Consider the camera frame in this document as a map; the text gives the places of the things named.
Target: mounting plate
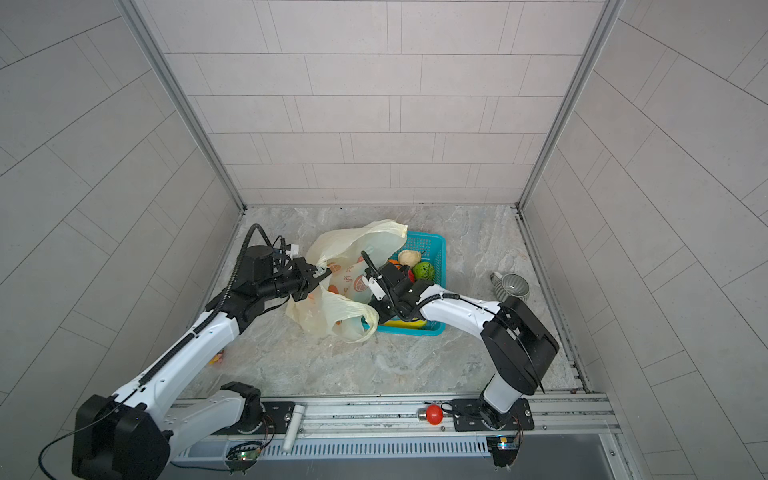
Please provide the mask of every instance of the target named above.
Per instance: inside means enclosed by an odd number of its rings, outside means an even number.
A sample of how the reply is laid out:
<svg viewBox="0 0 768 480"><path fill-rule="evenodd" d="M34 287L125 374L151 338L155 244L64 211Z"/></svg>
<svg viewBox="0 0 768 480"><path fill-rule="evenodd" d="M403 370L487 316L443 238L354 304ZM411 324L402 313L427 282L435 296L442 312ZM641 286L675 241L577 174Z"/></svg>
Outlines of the mounting plate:
<svg viewBox="0 0 768 480"><path fill-rule="evenodd" d="M453 399L451 404L460 412L469 412L476 415L478 418L473 419L465 416L453 416L453 426L457 432L494 432L485 426L482 420L479 419L478 407L479 401L477 399ZM523 430L533 430L533 415L530 415L531 406L528 404L528 400L524 398L518 399L517 402L512 404L512 415L520 420L520 425L517 424L515 419L510 420L507 425L501 427L499 430L518 430L522 427Z"/></svg>

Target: red button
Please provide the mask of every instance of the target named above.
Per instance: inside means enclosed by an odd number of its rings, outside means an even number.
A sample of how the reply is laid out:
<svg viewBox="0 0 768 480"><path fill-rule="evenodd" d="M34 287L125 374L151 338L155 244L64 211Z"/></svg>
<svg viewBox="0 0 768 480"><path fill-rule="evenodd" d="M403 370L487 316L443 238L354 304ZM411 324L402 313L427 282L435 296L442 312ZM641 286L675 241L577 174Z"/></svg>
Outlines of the red button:
<svg viewBox="0 0 768 480"><path fill-rule="evenodd" d="M442 422L442 409L437 405L427 407L427 422L433 425L439 425Z"/></svg>

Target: tile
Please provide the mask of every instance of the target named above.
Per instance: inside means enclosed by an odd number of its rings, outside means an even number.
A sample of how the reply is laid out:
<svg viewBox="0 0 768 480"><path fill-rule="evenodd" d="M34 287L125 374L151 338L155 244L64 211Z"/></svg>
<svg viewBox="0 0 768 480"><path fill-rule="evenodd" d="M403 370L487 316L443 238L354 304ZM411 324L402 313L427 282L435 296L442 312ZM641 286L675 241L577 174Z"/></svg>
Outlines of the tile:
<svg viewBox="0 0 768 480"><path fill-rule="evenodd" d="M357 164L429 164L434 134L352 134Z"/></svg>
<svg viewBox="0 0 768 480"><path fill-rule="evenodd" d="M67 315L67 318L64 319L64 322L61 323L61 328L76 333L79 336L83 336L107 348L109 348L114 338L118 335L114 330L108 329L106 326L96 323L74 310L71 311L69 315Z"/></svg>
<svg viewBox="0 0 768 480"><path fill-rule="evenodd" d="M683 350L669 322L615 237L608 239L592 256L589 266L627 341L632 345L640 367Z"/></svg>
<svg viewBox="0 0 768 480"><path fill-rule="evenodd" d="M484 107L483 97L402 97L401 131L475 133Z"/></svg>
<svg viewBox="0 0 768 480"><path fill-rule="evenodd" d="M389 131L400 132L400 97L389 97Z"/></svg>
<svg viewBox="0 0 768 480"><path fill-rule="evenodd" d="M212 229L213 225L199 208L192 210L157 267L157 276L181 291Z"/></svg>
<svg viewBox="0 0 768 480"><path fill-rule="evenodd" d="M178 227L182 227L214 175L203 154L196 150L176 170L154 201Z"/></svg>
<svg viewBox="0 0 768 480"><path fill-rule="evenodd" d="M416 188L416 204L484 204L487 188Z"/></svg>
<svg viewBox="0 0 768 480"><path fill-rule="evenodd" d="M523 188L528 182L531 165L480 165L476 187Z"/></svg>
<svg viewBox="0 0 768 480"><path fill-rule="evenodd" d="M276 188L258 192L262 199L259 203L266 205L329 205L336 202L332 188Z"/></svg>
<svg viewBox="0 0 768 480"><path fill-rule="evenodd" d="M194 54L166 53L164 57L185 94L212 95Z"/></svg>
<svg viewBox="0 0 768 480"><path fill-rule="evenodd" d="M60 223L0 285L5 318L25 319L3 327L0 390L14 388L107 258Z"/></svg>
<svg viewBox="0 0 768 480"><path fill-rule="evenodd" d="M316 165L315 175L320 188L382 187L389 185L389 165Z"/></svg>
<svg viewBox="0 0 768 480"><path fill-rule="evenodd" d="M19 61L24 58L24 54L13 45L13 42L2 31L0 31L0 58L2 58L6 64Z"/></svg>
<svg viewBox="0 0 768 480"><path fill-rule="evenodd" d="M655 292L660 286L672 280L678 273L683 272L694 263L696 263L696 257L688 250L688 247L682 246L643 278L645 286L651 292Z"/></svg>
<svg viewBox="0 0 768 480"><path fill-rule="evenodd" d="M589 194L640 276L648 275L683 246L616 160L608 161Z"/></svg>
<svg viewBox="0 0 768 480"><path fill-rule="evenodd" d="M768 178L751 161L768 149L768 105L692 61L674 62L643 112L738 198Z"/></svg>
<svg viewBox="0 0 768 480"><path fill-rule="evenodd" d="M80 48L80 51L83 52L83 55L85 55L85 57L91 63L91 65L96 70L96 72L98 72L99 77L101 77L101 79L104 80L104 83L107 84L107 87L109 87L112 93L123 88L123 84L120 83L120 81L118 80L118 77L115 76L112 69L109 68L109 65L104 60L104 57L101 56L101 53L99 52L99 50L96 49L96 46L88 37L87 32L81 33L80 35L73 37L72 40L74 40L74 43L78 45L78 48Z"/></svg>
<svg viewBox="0 0 768 480"><path fill-rule="evenodd" d="M741 440L768 439L768 412L760 405L768 385L753 381L768 368L768 349L704 268L694 264L654 297Z"/></svg>
<svg viewBox="0 0 768 480"><path fill-rule="evenodd" d="M273 164L343 164L338 134L262 134Z"/></svg>
<svg viewBox="0 0 768 480"><path fill-rule="evenodd" d="M210 183L203 194L203 202L210 208L217 220L230 200L230 193L219 178L214 178L214 181Z"/></svg>
<svg viewBox="0 0 768 480"><path fill-rule="evenodd" d="M608 151L607 148L604 148L600 153L600 156L598 156L598 159L594 162L594 165L592 165L592 168L589 169L587 176L581 182L581 184L584 185L584 188L587 190L592 188L592 184L594 184L594 181L598 178L598 175L603 171L603 168L605 168L605 165L611 158L613 158L611 152Z"/></svg>
<svg viewBox="0 0 768 480"><path fill-rule="evenodd" d="M468 175L469 165L414 164L400 169L400 187L424 187L425 179L429 179L430 187L463 188Z"/></svg>
<svg viewBox="0 0 768 480"><path fill-rule="evenodd" d="M501 97L491 132L545 134L561 101L560 97Z"/></svg>
<svg viewBox="0 0 768 480"><path fill-rule="evenodd" d="M168 97L165 87L160 83L160 79L154 73L154 70L141 75L141 83L144 84L144 88L152 96L154 103L157 104L157 108L160 108L160 112L162 112L164 117L174 113L176 107L170 100L170 97Z"/></svg>
<svg viewBox="0 0 768 480"><path fill-rule="evenodd" d="M46 146L0 177L0 204L14 206L0 210L0 279L33 251L88 190L88 185Z"/></svg>
<svg viewBox="0 0 768 480"><path fill-rule="evenodd" d="M768 64L768 35L752 47L739 66L728 76L728 81L738 88L745 88Z"/></svg>
<svg viewBox="0 0 768 480"><path fill-rule="evenodd" d="M490 133L491 125L493 125L493 117L496 115L497 105L498 97L486 97L485 108L482 112L482 120L480 120L480 133Z"/></svg>
<svg viewBox="0 0 768 480"><path fill-rule="evenodd" d="M155 129L155 133L179 165L182 165L197 147L178 112L166 118Z"/></svg>
<svg viewBox="0 0 768 480"><path fill-rule="evenodd" d="M146 368L154 363L171 345L179 340L181 335L188 330L188 326L195 320L200 311L203 290L200 289L192 280L188 280L181 290L179 300L174 304L168 314L165 323L160 332L156 335L157 340L152 346L142 368Z"/></svg>
<svg viewBox="0 0 768 480"><path fill-rule="evenodd" d="M768 263L723 287L723 292L764 343L768 343Z"/></svg>
<svg viewBox="0 0 768 480"><path fill-rule="evenodd" d="M197 102L214 133L293 131L281 97L197 97Z"/></svg>
<svg viewBox="0 0 768 480"><path fill-rule="evenodd" d="M98 0L9 0L0 10L0 30L24 55L31 55L118 16L114 4Z"/></svg>
<svg viewBox="0 0 768 480"><path fill-rule="evenodd" d="M108 396L141 372L141 366L173 306L152 287L144 290L81 394L81 402L91 395Z"/></svg>
<svg viewBox="0 0 768 480"><path fill-rule="evenodd" d="M641 110L645 108L650 97L654 94L656 89L659 88L659 84L664 77L667 76L667 72L672 68L672 64L674 64L674 61L677 60L677 57L679 56L680 55L671 48L667 48L664 51L664 54L661 55L661 59L656 63L654 70L650 73L650 77L648 77L643 84L643 87L640 89L640 93L638 93L637 97L632 101L637 108L640 108Z"/></svg>
<svg viewBox="0 0 768 480"><path fill-rule="evenodd" d="M386 53L385 2L271 2L283 53Z"/></svg>
<svg viewBox="0 0 768 480"><path fill-rule="evenodd" d="M78 210L121 242L171 175L144 140L91 190Z"/></svg>
<svg viewBox="0 0 768 480"><path fill-rule="evenodd" d="M142 215L85 290L75 311L119 330L173 239L150 214Z"/></svg>
<svg viewBox="0 0 768 480"><path fill-rule="evenodd" d="M563 273L576 297L581 314L585 320L589 321L605 309L608 302L568 225L564 225L557 237L552 240L552 247L558 255Z"/></svg>
<svg viewBox="0 0 768 480"><path fill-rule="evenodd" d="M210 134L223 164L262 164L261 156L250 134Z"/></svg>
<svg viewBox="0 0 768 480"><path fill-rule="evenodd" d="M336 203L357 204L412 204L412 188L334 188Z"/></svg>
<svg viewBox="0 0 768 480"><path fill-rule="evenodd" d="M697 478L760 478L728 417L698 373L654 387Z"/></svg>
<svg viewBox="0 0 768 480"><path fill-rule="evenodd" d="M424 55L421 94L517 95L530 60L527 55Z"/></svg>
<svg viewBox="0 0 768 480"><path fill-rule="evenodd" d="M404 2L402 53L496 54L507 10L501 2Z"/></svg>
<svg viewBox="0 0 768 480"><path fill-rule="evenodd" d="M599 329L616 320L614 311L609 306L603 308L597 315L587 321L589 333L594 335Z"/></svg>
<svg viewBox="0 0 768 480"><path fill-rule="evenodd" d="M664 412L645 380L618 322L612 322L595 333L594 342L641 451L678 450L680 444L664 418Z"/></svg>
<svg viewBox="0 0 768 480"><path fill-rule="evenodd" d="M307 188L302 165L233 165L243 188Z"/></svg>
<svg viewBox="0 0 768 480"><path fill-rule="evenodd" d="M768 472L768 442L748 443L745 445L752 455L752 460L761 472Z"/></svg>
<svg viewBox="0 0 768 480"><path fill-rule="evenodd" d="M558 149L579 180L584 181L603 151L603 144L574 112L558 140Z"/></svg>
<svg viewBox="0 0 768 480"><path fill-rule="evenodd" d="M296 97L304 131L389 131L387 97Z"/></svg>
<svg viewBox="0 0 768 480"><path fill-rule="evenodd" d="M442 161L446 164L511 164L523 135L447 134Z"/></svg>
<svg viewBox="0 0 768 480"><path fill-rule="evenodd" d="M147 7L171 53L266 52L252 2L160 0Z"/></svg>
<svg viewBox="0 0 768 480"><path fill-rule="evenodd" d="M149 281L149 286L151 286L153 289L157 291L160 295L165 297L171 304L176 302L176 299L179 297L179 292L175 288L173 288L168 282L161 279L157 274L155 273L152 278Z"/></svg>
<svg viewBox="0 0 768 480"><path fill-rule="evenodd" d="M520 95L565 95L579 60L579 55L532 55Z"/></svg>
<svg viewBox="0 0 768 480"><path fill-rule="evenodd" d="M69 215L64 218L64 222L80 235L89 239L96 247L101 248L107 255L111 255L118 248L118 242L99 228L96 223L91 222L77 208L69 212Z"/></svg>
<svg viewBox="0 0 768 480"><path fill-rule="evenodd" d="M106 351L74 333L56 331L0 408L0 429L14 432L15 439L0 450L9 478L32 475L38 449L30 445L54 438Z"/></svg>
<svg viewBox="0 0 768 480"><path fill-rule="evenodd" d="M760 0L677 0L653 2L638 28L726 78L765 33L765 18L768 5Z"/></svg>
<svg viewBox="0 0 768 480"><path fill-rule="evenodd" d="M228 202L225 207L228 208L218 218L190 272L190 278L197 285L207 287L214 279L224 249L227 247L227 241L232 236L233 229L240 218L240 212L234 204Z"/></svg>
<svg viewBox="0 0 768 480"><path fill-rule="evenodd" d="M122 18L89 30L88 38L123 85L150 69L149 62Z"/></svg>
<svg viewBox="0 0 768 480"><path fill-rule="evenodd" d="M163 118L147 89L135 81L66 127L47 145L95 187Z"/></svg>
<svg viewBox="0 0 768 480"><path fill-rule="evenodd" d="M402 53L402 2L386 4L387 53Z"/></svg>
<svg viewBox="0 0 768 480"><path fill-rule="evenodd" d="M682 450L656 452L645 454L645 461L654 475L686 475L693 474L688 459Z"/></svg>
<svg viewBox="0 0 768 480"><path fill-rule="evenodd" d="M641 111L595 73L581 92L576 112L622 167L654 129Z"/></svg>
<svg viewBox="0 0 768 480"><path fill-rule="evenodd" d="M571 345L575 348L578 357L581 359L581 364L589 365L600 358L600 353L594 344L592 335L589 333L587 324L581 315L576 298L568 285L568 281L565 279L559 261L556 260L550 266L548 274L554 290L554 296L560 304L565 322L570 333L573 335Z"/></svg>
<svg viewBox="0 0 768 480"><path fill-rule="evenodd" d="M551 191L571 225L579 247L586 248L605 225L605 220L568 164L563 165Z"/></svg>
<svg viewBox="0 0 768 480"><path fill-rule="evenodd" d="M581 55L601 9L599 3L526 3L512 53Z"/></svg>
<svg viewBox="0 0 768 480"><path fill-rule="evenodd" d="M166 214L162 208L160 208L160 205L157 204L154 200L151 204L149 204L149 207L147 207L147 212L154 217L155 220L160 222L160 225L163 226L163 228L170 233L172 237L175 237L179 233L179 227L174 223L173 220L170 219L168 214Z"/></svg>
<svg viewBox="0 0 768 480"><path fill-rule="evenodd" d="M432 163L441 164L445 153L445 134L435 134L435 149L432 152Z"/></svg>
<svg viewBox="0 0 768 480"><path fill-rule="evenodd" d="M306 68L315 95L418 95L422 58L420 55L306 55Z"/></svg>
<svg viewBox="0 0 768 480"><path fill-rule="evenodd" d="M551 230L554 227L555 222L561 217L562 213L558 202L554 199L552 192L547 187L545 182L539 181L536 186L533 195L531 196L533 204L536 205L536 210L541 217L541 223L544 226L545 231Z"/></svg>
<svg viewBox="0 0 768 480"><path fill-rule="evenodd" d="M675 353L666 359L660 360L656 363L645 367L643 373L651 386L658 385L659 383L666 382L683 376L691 372L696 371L696 366L690 361L690 357L683 350L680 353Z"/></svg>
<svg viewBox="0 0 768 480"><path fill-rule="evenodd" d="M523 194L522 188L489 188L485 197L487 204L516 204Z"/></svg>
<svg viewBox="0 0 768 480"><path fill-rule="evenodd" d="M344 156L345 164L355 163L355 152L352 149L352 135L351 134L339 134L341 141L341 151Z"/></svg>
<svg viewBox="0 0 768 480"><path fill-rule="evenodd" d="M302 55L200 53L214 95L310 95Z"/></svg>
<svg viewBox="0 0 768 480"><path fill-rule="evenodd" d="M718 285L768 260L765 224L661 130L654 130L627 172Z"/></svg>
<svg viewBox="0 0 768 480"><path fill-rule="evenodd" d="M667 47L624 22L616 22L594 70L634 100Z"/></svg>
<svg viewBox="0 0 768 480"><path fill-rule="evenodd" d="M0 92L0 148L15 158L26 157L111 95L74 41L3 68Z"/></svg>
<svg viewBox="0 0 768 480"><path fill-rule="evenodd" d="M587 243L587 246L584 247L583 253L584 258L587 260L591 259L592 256L600 249L600 247L603 246L603 243L605 243L609 238L613 236L613 232L611 231L611 228L606 223L597 234L595 234L594 238L592 240L589 240L589 243Z"/></svg>
<svg viewBox="0 0 768 480"><path fill-rule="evenodd" d="M272 9L267 0L256 0L253 2L256 13L259 16L259 26L264 35L266 49L269 53L280 53L283 49L280 47L280 39L277 37L275 22L272 19Z"/></svg>

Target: yellow object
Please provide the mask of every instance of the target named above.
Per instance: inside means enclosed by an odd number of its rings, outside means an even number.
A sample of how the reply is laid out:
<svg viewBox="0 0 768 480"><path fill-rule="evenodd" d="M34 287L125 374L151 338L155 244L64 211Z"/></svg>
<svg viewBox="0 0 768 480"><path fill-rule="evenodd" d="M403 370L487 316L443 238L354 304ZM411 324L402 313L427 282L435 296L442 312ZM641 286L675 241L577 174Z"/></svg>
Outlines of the yellow object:
<svg viewBox="0 0 768 480"><path fill-rule="evenodd" d="M384 322L384 326L394 326L401 329L421 329L427 324L426 320L416 320L415 322L403 322L402 320L389 320Z"/></svg>

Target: metal frame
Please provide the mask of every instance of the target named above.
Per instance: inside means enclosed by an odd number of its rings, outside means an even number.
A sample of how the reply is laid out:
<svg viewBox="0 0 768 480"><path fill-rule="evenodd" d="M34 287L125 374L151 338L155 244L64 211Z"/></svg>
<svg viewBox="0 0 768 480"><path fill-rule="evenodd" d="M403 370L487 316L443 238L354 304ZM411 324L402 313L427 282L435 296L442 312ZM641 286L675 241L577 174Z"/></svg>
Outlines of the metal frame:
<svg viewBox="0 0 768 480"><path fill-rule="evenodd" d="M571 83L568 85L568 90L563 97L563 102L560 104L557 115L554 117L554 123L547 133L547 137L544 140L544 146L541 148L541 152L538 155L538 159L533 166L531 176L525 183L523 194L518 202L518 209L524 210L531 200L534 187L541 177L541 172L544 170L547 160L552 155L554 147L560 138L560 135L565 128L565 122L568 120L568 116L574 109L576 101L581 95L581 91L584 90L584 86L587 84L589 74L594 67L595 62L600 56L600 51L605 45L605 41L608 35L611 33L611 29L616 22L616 18L619 15L619 9L623 0L607 0L603 5L603 10L600 13L600 18L592 30L592 35L587 42L587 47L584 49L584 54L581 56L576 73L571 79Z"/></svg>
<svg viewBox="0 0 768 480"><path fill-rule="evenodd" d="M165 61L163 53L157 47L157 43L155 42L154 38L152 38L152 34L149 32L147 24L144 21L144 18L141 16L141 13L136 8L134 1L114 0L114 3L118 7L118 10L120 10L120 13L123 15L123 19L128 25L128 28L134 34L134 37L136 38L139 47L144 53L144 56L147 57L147 60L149 61L152 69L154 70L155 74L157 74L157 78L160 79L160 83L168 93L170 100L176 106L176 110L179 112L179 115L181 115L182 121L184 121L184 124L187 125L187 128L189 129L192 138L195 140L195 143L198 147L200 147L200 151L203 153L203 156L205 156L208 162L210 162L211 166L216 172L216 175L224 183L224 186L229 191L232 200L234 200L237 208L242 213L246 209L246 204L243 202L243 198L240 196L240 193L232 183L229 174L224 169L221 159L214 150L214 146L211 145L210 141L208 140L208 136L200 124L200 120L194 113L194 110L192 109L189 101L187 101L187 96L182 92L181 86L179 85L176 77L174 77L173 72L170 70L168 63Z"/></svg>

